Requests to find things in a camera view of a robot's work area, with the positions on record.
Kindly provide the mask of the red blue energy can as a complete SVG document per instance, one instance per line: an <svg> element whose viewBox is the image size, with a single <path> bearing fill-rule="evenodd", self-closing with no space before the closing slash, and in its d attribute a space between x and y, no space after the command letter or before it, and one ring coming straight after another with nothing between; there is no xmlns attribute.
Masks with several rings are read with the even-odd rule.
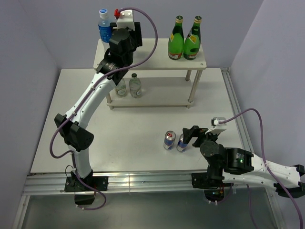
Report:
<svg viewBox="0 0 305 229"><path fill-rule="evenodd" d="M172 130L167 131L165 133L163 147L166 150L171 150L173 148L175 139L176 139L176 133Z"/></svg>

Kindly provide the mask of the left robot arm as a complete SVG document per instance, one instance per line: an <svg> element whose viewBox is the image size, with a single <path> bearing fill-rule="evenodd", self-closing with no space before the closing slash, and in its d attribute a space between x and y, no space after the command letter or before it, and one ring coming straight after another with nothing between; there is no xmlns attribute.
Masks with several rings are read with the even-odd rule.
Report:
<svg viewBox="0 0 305 229"><path fill-rule="evenodd" d="M94 135L86 127L103 99L128 72L128 67L133 63L133 53L142 46L139 22L134 23L134 29L119 28L118 23L111 23L111 30L109 48L96 68L90 85L66 114L57 114L54 118L57 132L72 153L75 174L78 175L75 184L81 190L88 190L93 184L89 146Z"/></svg>

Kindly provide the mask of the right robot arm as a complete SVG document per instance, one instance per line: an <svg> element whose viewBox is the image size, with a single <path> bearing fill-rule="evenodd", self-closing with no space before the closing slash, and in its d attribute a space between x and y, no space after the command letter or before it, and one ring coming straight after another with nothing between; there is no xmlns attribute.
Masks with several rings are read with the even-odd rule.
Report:
<svg viewBox="0 0 305 229"><path fill-rule="evenodd" d="M192 173L192 186L199 189L228 187L231 184L248 184L274 188L282 197L299 198L305 194L305 185L300 177L304 175L302 165L283 166L263 159L241 148L224 147L217 143L218 136L225 126L200 128L194 125L183 128L183 143L192 138L192 144L208 163L206 172Z"/></svg>

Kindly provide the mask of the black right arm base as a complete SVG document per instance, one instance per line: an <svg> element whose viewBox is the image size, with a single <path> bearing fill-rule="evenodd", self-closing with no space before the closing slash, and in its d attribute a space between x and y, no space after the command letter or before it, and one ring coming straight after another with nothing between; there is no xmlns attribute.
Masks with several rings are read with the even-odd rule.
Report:
<svg viewBox="0 0 305 229"><path fill-rule="evenodd" d="M209 179L207 172L191 173L193 188L203 189L208 202L218 203L229 197L233 191L233 183L223 183L220 180Z"/></svg>

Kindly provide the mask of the clear green cap bottle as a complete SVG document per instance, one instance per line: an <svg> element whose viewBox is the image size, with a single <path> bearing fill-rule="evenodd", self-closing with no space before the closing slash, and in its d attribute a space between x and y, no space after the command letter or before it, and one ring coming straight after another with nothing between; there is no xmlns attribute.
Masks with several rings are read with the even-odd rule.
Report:
<svg viewBox="0 0 305 229"><path fill-rule="evenodd" d="M136 73L132 73L129 81L130 94L133 98L140 98L142 95L142 84Z"/></svg>

